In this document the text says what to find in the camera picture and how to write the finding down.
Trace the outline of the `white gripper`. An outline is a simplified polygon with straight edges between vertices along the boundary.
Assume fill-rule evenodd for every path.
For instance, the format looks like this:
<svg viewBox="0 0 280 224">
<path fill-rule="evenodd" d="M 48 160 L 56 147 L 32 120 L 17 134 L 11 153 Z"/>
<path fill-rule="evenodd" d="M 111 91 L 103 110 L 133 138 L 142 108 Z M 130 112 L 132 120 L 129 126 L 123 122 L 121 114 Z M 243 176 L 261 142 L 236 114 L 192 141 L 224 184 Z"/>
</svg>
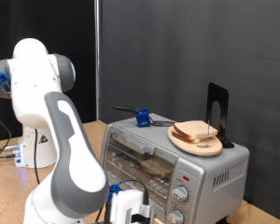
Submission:
<svg viewBox="0 0 280 224">
<path fill-rule="evenodd" d="M 144 224 L 141 214 L 144 192 L 137 189 L 114 193 L 111 200 L 111 224 Z"/>
</svg>

